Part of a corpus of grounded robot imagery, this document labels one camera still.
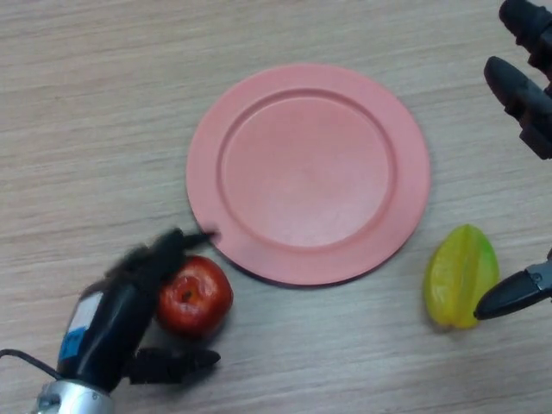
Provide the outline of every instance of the blue label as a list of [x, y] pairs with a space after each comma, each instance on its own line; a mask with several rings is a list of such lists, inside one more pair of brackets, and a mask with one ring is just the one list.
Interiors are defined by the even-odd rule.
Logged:
[[80, 343], [85, 337], [86, 328], [78, 328], [67, 332], [63, 338], [60, 349], [60, 361], [66, 360], [78, 354], [78, 349], [80, 348]]

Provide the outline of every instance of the wooden table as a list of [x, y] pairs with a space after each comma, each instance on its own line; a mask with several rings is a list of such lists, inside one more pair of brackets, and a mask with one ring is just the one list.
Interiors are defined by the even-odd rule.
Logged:
[[[499, 0], [3, 0], [0, 4], [0, 338], [55, 364], [78, 293], [126, 249], [194, 228], [185, 157], [202, 114], [279, 64], [347, 66], [394, 91], [430, 146], [416, 234], [377, 272], [325, 290], [239, 274], [223, 359], [184, 391], [116, 391], [133, 413], [544, 413], [552, 307], [437, 333], [421, 300], [430, 254], [456, 225], [491, 238], [504, 276], [552, 237], [552, 165], [518, 139], [483, 78], [527, 55]], [[48, 378], [2, 359], [0, 412]]]

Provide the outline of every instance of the plate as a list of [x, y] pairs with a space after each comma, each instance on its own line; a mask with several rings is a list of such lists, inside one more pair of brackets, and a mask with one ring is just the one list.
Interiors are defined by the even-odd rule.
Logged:
[[389, 259], [422, 219], [430, 157], [411, 113], [370, 78], [301, 64], [227, 91], [191, 142], [188, 198], [216, 247], [274, 282], [327, 285]]

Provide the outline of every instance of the black cable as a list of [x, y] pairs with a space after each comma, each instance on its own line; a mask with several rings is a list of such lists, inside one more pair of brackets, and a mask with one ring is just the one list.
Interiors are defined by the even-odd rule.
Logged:
[[55, 378], [56, 380], [62, 380], [63, 378], [61, 375], [58, 374], [58, 372], [50, 367], [48, 364], [45, 364], [44, 362], [37, 360], [34, 358], [34, 356], [31, 356], [23, 351], [17, 350], [17, 349], [2, 349], [0, 351], [0, 358], [2, 358], [5, 355], [9, 356], [15, 356], [16, 358], [20, 358], [27, 362], [28, 364], [31, 364], [33, 367], [40, 369], [41, 371], [44, 371], [51, 377]]

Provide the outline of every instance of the white sticker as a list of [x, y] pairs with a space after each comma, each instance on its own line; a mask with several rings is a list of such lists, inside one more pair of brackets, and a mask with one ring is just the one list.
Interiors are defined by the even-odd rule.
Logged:
[[96, 292], [78, 303], [75, 315], [72, 317], [71, 323], [69, 323], [67, 332], [71, 332], [75, 329], [90, 328], [90, 324], [92, 319], [94, 319], [94, 315], [96, 315], [96, 309], [103, 295], [104, 294], [101, 292]]

